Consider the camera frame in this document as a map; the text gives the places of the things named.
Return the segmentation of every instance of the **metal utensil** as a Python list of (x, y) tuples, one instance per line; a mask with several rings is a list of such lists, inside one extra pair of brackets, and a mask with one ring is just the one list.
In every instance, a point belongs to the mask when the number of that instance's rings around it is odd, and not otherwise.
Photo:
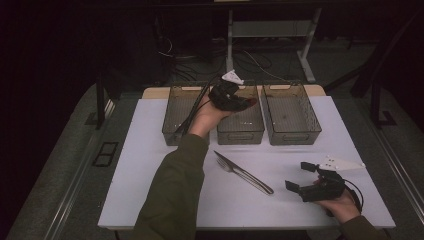
[(239, 177), (243, 178), (253, 186), (255, 186), (257, 189), (261, 190), (265, 194), (273, 194), (274, 190), (272, 188), (268, 187), (265, 183), (263, 183), (261, 180), (254, 177), (252, 174), (248, 173), (243, 168), (239, 167), (237, 164), (233, 163), (230, 159), (224, 157), (222, 154), (218, 153), (217, 151), (214, 151), (216, 155), (218, 155), (218, 163), (219, 165), (227, 172), (232, 172), (238, 175)]

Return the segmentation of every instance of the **white table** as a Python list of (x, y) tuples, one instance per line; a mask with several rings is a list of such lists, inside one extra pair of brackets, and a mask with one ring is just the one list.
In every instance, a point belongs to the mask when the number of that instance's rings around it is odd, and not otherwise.
[[(337, 225), (321, 207), (302, 202), (284, 185), (285, 180), (311, 185), (317, 178), (317, 173), (301, 170), (302, 161), (318, 164), (330, 155), (362, 163), (331, 97), (310, 100), (322, 127), (313, 145), (271, 146), (265, 131), (260, 145), (221, 146), (216, 131), (211, 132), (197, 217), (199, 229), (317, 229)], [(166, 99), (139, 100), (98, 222), (100, 227), (133, 228), (156, 169), (176, 148), (166, 146), (161, 133), (166, 105)], [(232, 159), (275, 193), (267, 196), (235, 174), (223, 171), (212, 150)], [(374, 226), (395, 226), (366, 169), (340, 175), (361, 189), (365, 197), (363, 215)]]

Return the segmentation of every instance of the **dark background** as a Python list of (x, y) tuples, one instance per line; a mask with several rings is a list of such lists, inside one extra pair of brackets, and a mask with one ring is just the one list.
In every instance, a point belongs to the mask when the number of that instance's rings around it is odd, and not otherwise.
[[(131, 1), (91, 1), (117, 2)], [(378, 40), (380, 33), (396, 22), (400, 9), (377, 6), (340, 11), (328, 7), (323, 10), (316, 37), (318, 40), (337, 36)], [(157, 54), (161, 39), (152, 27), (151, 11), (143, 14), (87, 11), (77, 2), (53, 0), (3, 0), (0, 11), (0, 239), (3, 239), (74, 107), (96, 79), (101, 77), (109, 95), (119, 98), (121, 92), (140, 91), (166, 82), (168, 63)], [(162, 30), (177, 47), (193, 46), (193, 39), (197, 39), (197, 47), (205, 49), (208, 38), (220, 35), (225, 29), (226, 21), (222, 21), (225, 14), (197, 15), (200, 18), (197, 23), (191, 21), (193, 16), (168, 13), (164, 15)], [(390, 79), (387, 86), (396, 89), (395, 92), (400, 92), (399, 84), (405, 86), (402, 94), (396, 96), (414, 119), (423, 123), (422, 107), (411, 104), (409, 94), (424, 90), (423, 81), (417, 81), (424, 69), (423, 37), (419, 34), (423, 29), (422, 14), (419, 19), (411, 25), (400, 47), (393, 51), (395, 60), (388, 61), (382, 76)], [(399, 63), (396, 59), (409, 60)]]

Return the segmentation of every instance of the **person's right hand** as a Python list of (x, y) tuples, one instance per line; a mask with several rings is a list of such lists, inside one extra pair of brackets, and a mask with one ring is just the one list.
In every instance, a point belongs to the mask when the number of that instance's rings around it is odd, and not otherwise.
[(341, 224), (361, 215), (358, 208), (356, 208), (352, 195), (347, 189), (344, 190), (339, 198), (316, 201), (315, 203), (330, 210)]

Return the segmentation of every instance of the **olive green jacket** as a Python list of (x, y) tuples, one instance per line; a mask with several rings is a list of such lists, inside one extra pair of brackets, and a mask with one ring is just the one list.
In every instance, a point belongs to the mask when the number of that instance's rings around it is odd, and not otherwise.
[[(188, 134), (177, 150), (166, 155), (153, 178), (131, 239), (195, 238), (207, 151), (204, 139)], [(386, 239), (362, 216), (343, 224), (341, 231), (349, 240)]]

